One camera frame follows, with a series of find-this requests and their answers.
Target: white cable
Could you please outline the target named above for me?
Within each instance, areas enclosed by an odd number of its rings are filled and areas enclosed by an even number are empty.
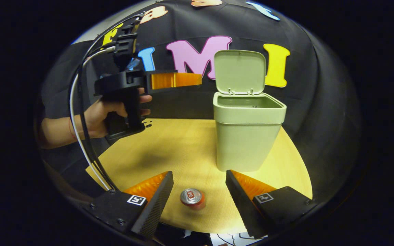
[[[128,21],[128,20],[130,20],[130,19],[132,19],[132,18],[135,18],[137,15],[143,15],[145,13],[145,11],[143,11],[141,14],[136,14],[136,15],[134,15],[134,16],[132,16],[132,17],[130,17],[130,18],[127,18],[127,19],[125,19],[125,20],[121,20],[120,22],[118,22],[118,23],[116,23],[115,25],[114,25],[114,27],[113,28],[109,28],[108,30],[107,30],[107,32],[108,31],[111,31],[111,30],[114,30],[117,26],[119,26],[121,23],[124,23],[124,22],[126,22],[126,21]],[[92,45],[91,45],[91,47],[89,47],[89,49],[88,49],[88,51],[90,51],[94,46],[95,46],[95,44],[99,41],[100,39],[96,39],[96,41],[94,42],[94,43],[92,43]]]
[[[109,53],[115,50],[115,47],[109,47],[105,50],[102,51],[98,51],[97,53],[93,54],[92,56],[88,57],[86,59],[86,61],[83,62],[83,67],[87,64],[88,61],[90,61],[90,59],[92,59],[93,57],[100,55],[102,53]],[[71,88],[71,94],[69,97],[69,101],[70,101],[70,118],[72,121],[72,127],[74,128],[74,132],[75,132],[75,136],[77,137],[77,141],[78,144],[80,145],[81,150],[83,151],[84,157],[86,158],[86,160],[88,161],[89,166],[91,167],[92,171],[94,172],[94,174],[97,176],[97,178],[100,180],[100,182],[104,185],[104,187],[106,188],[106,190],[110,190],[110,188],[108,188],[108,186],[105,184],[105,181],[100,177],[100,175],[98,175],[97,171],[94,168],[94,165],[92,165],[92,163],[89,161],[88,158],[88,154],[86,153],[86,150],[84,149],[83,143],[81,142],[81,138],[78,134],[77,131],[77,126],[75,125],[75,116],[74,116],[74,106],[73,106],[73,101],[74,101],[74,91],[75,91],[75,87],[77,85],[77,80],[78,80],[78,73],[77,75],[75,75],[75,79],[74,82],[72,84],[72,88]]]

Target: finger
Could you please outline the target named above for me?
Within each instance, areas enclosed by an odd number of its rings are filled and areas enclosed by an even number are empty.
[[[141,115],[149,115],[151,113],[150,109],[141,109]]]
[[[145,96],[140,96],[139,97],[139,103],[147,103],[153,99],[152,96],[150,95],[145,95]]]
[[[127,117],[127,112],[124,107],[124,103],[120,101],[103,102],[103,108],[105,110],[105,115],[107,115],[108,112],[116,112],[118,115],[122,117]]]

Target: human hand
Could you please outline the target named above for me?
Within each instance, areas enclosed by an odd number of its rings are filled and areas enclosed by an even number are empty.
[[[144,88],[138,88],[139,94],[144,93]],[[153,98],[150,95],[144,95],[140,97],[139,103],[147,103],[151,101]],[[86,111],[84,111],[84,118],[86,120],[86,127],[88,128],[89,137],[92,138],[100,138],[104,137],[107,134],[106,125],[104,120],[107,117],[109,112],[116,112],[118,115],[122,117],[127,116],[126,109],[124,104],[119,101],[107,102],[102,100],[97,100],[94,104],[92,104]],[[141,115],[150,114],[150,109],[141,109]],[[78,131],[83,132],[83,128],[81,126],[77,127]]]

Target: red string bracelet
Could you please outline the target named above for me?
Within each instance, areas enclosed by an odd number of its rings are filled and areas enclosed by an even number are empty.
[[[74,136],[74,134],[72,134],[72,131],[71,131],[71,118],[69,118],[68,127],[69,127],[69,132],[71,133],[71,136],[72,136],[75,140],[77,140],[77,138]]]

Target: screw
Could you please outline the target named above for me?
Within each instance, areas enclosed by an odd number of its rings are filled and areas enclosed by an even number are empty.
[[[116,221],[118,222],[118,224],[119,224],[120,226],[124,226],[125,223],[126,223],[122,218],[118,218]]]

